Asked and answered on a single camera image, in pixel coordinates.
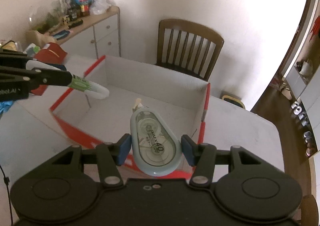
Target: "plastic bag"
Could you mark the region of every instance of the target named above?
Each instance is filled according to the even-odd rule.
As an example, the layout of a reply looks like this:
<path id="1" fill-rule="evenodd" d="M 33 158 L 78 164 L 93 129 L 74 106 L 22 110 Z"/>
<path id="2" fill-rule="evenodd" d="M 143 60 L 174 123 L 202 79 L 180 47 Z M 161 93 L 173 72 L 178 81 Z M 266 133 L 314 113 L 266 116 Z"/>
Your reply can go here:
<path id="1" fill-rule="evenodd" d="M 307 60 L 307 62 L 303 62 L 302 69 L 299 72 L 303 76 L 311 76 L 312 75 L 312 60 Z"/>
<path id="2" fill-rule="evenodd" d="M 92 0 L 90 14 L 103 14 L 110 6 L 111 4 L 108 4 L 107 0 Z"/>

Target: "yellow object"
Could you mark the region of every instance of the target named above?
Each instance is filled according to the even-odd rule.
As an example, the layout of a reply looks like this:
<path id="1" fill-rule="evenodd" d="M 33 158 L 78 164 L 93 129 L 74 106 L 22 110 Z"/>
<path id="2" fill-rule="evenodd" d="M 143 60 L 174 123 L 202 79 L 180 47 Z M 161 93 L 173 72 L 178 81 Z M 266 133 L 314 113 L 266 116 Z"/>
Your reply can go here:
<path id="1" fill-rule="evenodd" d="M 231 97 L 231 96 L 228 96 L 228 95 L 223 95 L 221 99 L 245 109 L 244 104 L 240 100 L 238 100 L 238 99 L 236 99 L 234 97 Z"/>
<path id="2" fill-rule="evenodd" d="M 5 45 L 3 45 L 1 48 L 17 51 L 16 44 L 15 44 L 13 41 L 9 41 L 9 42 L 6 43 Z"/>

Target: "black cable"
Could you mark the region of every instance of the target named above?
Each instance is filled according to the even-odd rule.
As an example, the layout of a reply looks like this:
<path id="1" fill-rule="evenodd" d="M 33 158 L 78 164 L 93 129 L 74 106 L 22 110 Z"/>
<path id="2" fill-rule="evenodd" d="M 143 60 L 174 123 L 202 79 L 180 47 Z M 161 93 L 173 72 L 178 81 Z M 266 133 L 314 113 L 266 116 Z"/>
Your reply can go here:
<path id="1" fill-rule="evenodd" d="M 7 186 L 7 193 L 8 193 L 8 200 L 9 200 L 9 208 L 10 208 L 10 217 L 11 217 L 11 226 L 13 226 L 13 217 L 12 217 L 12 208 L 11 208 L 11 200 L 10 200 L 10 192 L 9 192 L 9 177 L 6 177 L 5 174 L 4 174 L 4 171 L 0 165 L 0 169 L 3 173 L 3 181 L 5 183 L 5 185 Z"/>

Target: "door frame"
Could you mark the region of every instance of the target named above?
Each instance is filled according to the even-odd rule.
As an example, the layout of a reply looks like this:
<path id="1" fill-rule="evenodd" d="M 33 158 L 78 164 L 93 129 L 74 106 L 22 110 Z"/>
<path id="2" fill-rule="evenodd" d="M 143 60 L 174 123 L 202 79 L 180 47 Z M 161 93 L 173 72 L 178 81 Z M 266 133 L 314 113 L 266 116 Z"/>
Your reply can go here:
<path id="1" fill-rule="evenodd" d="M 310 6 L 306 15 L 301 16 L 301 25 L 294 36 L 292 43 L 282 61 L 281 65 L 279 66 L 278 73 L 282 75 L 283 78 L 286 78 L 289 71 L 295 64 L 297 57 L 307 39 L 309 31 L 311 29 L 313 20 L 315 18 L 317 7 L 319 6 L 319 0 L 310 0 Z"/>

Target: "wooden chair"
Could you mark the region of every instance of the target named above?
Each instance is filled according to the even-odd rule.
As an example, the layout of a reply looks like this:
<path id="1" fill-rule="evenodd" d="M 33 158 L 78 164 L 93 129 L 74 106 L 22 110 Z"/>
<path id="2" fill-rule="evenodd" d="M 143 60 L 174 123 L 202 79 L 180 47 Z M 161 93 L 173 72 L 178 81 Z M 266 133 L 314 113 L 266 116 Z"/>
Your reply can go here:
<path id="1" fill-rule="evenodd" d="M 168 42 L 166 59 L 165 59 L 165 62 L 163 62 L 162 57 L 163 57 L 163 50 L 164 50 L 163 47 L 164 47 L 165 29 L 171 29 L 171 33 L 170 33 L 169 42 Z M 178 30 L 179 32 L 178 32 L 178 37 L 177 37 L 177 40 L 175 43 L 175 48 L 173 51 L 173 61 L 172 61 L 172 63 L 169 63 L 174 30 Z M 176 62 L 177 55 L 178 55 L 182 32 L 186 32 L 187 34 L 186 34 L 186 38 L 183 42 L 183 47 L 181 50 L 179 63 L 176 64 L 175 62 Z M 187 48 L 187 44 L 188 44 L 189 34 L 193 34 L 193 39 L 192 39 L 192 43 L 190 46 L 190 50 L 188 52 L 186 66 L 183 67 L 182 63 L 183 63 L 183 60 L 186 56 L 185 54 L 186 54 L 186 48 Z M 194 50 L 197 36 L 200 36 L 201 39 L 200 39 L 198 48 L 196 50 Z M 200 52 L 202 49 L 202 44 L 204 42 L 204 39 L 207 39 L 205 51 L 202 56 L 199 69 L 197 72 L 195 72 L 195 67 L 196 67 L 198 60 L 199 60 L 199 56 L 200 56 Z M 208 64 L 207 70 L 204 74 L 204 77 L 201 77 L 200 73 L 204 67 L 204 63 L 206 62 L 206 58 L 207 58 L 211 43 L 214 43 L 216 46 L 215 46 L 215 49 L 214 49 L 213 54 L 211 56 L 211 59 L 209 61 L 209 64 Z M 180 19 L 161 20 L 159 22 L 158 49 L 157 49 L 157 63 L 156 63 L 156 65 L 161 66 L 161 67 L 165 67 L 167 69 L 179 71 L 179 72 L 203 79 L 205 81 L 208 81 L 210 74 L 212 73 L 213 67 L 214 67 L 214 65 L 218 59 L 218 56 L 220 54 L 220 51 L 222 49 L 223 43 L 224 43 L 224 40 L 218 33 L 216 33 L 213 29 L 210 29 L 209 27 L 206 27 L 204 25 L 189 22 L 186 20 L 180 20 Z M 196 55 L 194 57 L 194 61 L 191 66 L 190 60 L 193 56 L 193 53 L 196 53 Z"/>

